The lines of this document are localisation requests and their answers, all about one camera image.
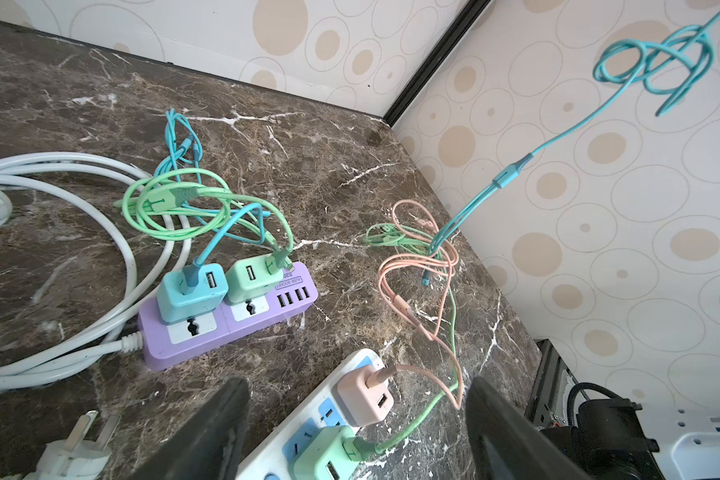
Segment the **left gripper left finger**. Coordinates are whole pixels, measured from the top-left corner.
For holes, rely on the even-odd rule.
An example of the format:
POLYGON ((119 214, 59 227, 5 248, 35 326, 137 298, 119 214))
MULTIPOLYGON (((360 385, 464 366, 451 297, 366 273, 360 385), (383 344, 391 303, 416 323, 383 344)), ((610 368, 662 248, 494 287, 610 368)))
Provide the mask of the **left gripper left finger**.
POLYGON ((250 390, 231 377, 160 449, 133 479, 234 479, 248 430, 250 390))

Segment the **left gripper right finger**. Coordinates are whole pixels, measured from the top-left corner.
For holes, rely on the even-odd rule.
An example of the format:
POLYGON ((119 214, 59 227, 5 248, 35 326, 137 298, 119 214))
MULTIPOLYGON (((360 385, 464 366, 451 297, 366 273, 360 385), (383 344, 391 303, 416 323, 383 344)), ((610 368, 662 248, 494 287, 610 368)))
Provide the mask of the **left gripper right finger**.
POLYGON ((586 479, 484 378, 466 395, 466 427, 478 479, 586 479))

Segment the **light green charger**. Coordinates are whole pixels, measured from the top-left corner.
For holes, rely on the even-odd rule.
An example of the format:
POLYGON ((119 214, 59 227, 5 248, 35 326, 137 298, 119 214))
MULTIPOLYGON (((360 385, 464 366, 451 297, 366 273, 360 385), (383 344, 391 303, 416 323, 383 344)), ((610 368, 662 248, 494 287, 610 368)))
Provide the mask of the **light green charger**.
POLYGON ((350 479, 360 465, 352 446, 355 432, 349 426, 325 427, 290 466, 293 479, 350 479))

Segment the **teal charger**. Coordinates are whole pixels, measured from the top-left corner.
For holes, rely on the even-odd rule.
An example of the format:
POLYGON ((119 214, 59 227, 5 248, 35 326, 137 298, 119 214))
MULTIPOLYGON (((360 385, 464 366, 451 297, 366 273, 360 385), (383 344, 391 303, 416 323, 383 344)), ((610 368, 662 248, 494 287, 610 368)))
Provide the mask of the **teal charger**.
POLYGON ((225 298, 229 286, 218 263, 198 269, 197 284, 187 284, 184 271, 167 273, 157 290, 156 299, 162 321, 174 324, 215 310, 225 298))

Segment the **pink charger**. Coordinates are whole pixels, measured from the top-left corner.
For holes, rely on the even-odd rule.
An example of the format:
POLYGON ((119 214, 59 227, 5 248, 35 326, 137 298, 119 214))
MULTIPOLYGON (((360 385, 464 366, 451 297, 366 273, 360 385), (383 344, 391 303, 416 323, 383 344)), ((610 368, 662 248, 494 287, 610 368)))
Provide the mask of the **pink charger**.
POLYGON ((388 368, 376 369, 372 365, 354 369, 344 375, 336 392, 346 407, 354 427, 366 427, 383 421, 394 406, 394 397, 388 389, 388 368))

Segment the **dark green charger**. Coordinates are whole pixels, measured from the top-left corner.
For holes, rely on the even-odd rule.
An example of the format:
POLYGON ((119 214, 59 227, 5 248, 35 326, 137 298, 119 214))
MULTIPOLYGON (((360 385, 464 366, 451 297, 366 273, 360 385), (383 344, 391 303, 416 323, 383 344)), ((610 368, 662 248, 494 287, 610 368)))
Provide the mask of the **dark green charger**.
POLYGON ((228 292, 225 301, 244 303, 266 295, 283 279, 292 262, 288 257, 263 254, 236 261, 226 272, 228 292))

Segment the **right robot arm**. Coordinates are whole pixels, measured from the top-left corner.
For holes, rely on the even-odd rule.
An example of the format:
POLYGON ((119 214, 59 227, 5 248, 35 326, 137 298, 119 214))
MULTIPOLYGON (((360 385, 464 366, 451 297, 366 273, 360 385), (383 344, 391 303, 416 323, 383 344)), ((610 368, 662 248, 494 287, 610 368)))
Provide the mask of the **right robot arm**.
POLYGON ((593 479, 720 479, 720 412, 641 404, 590 382, 540 432, 593 479))

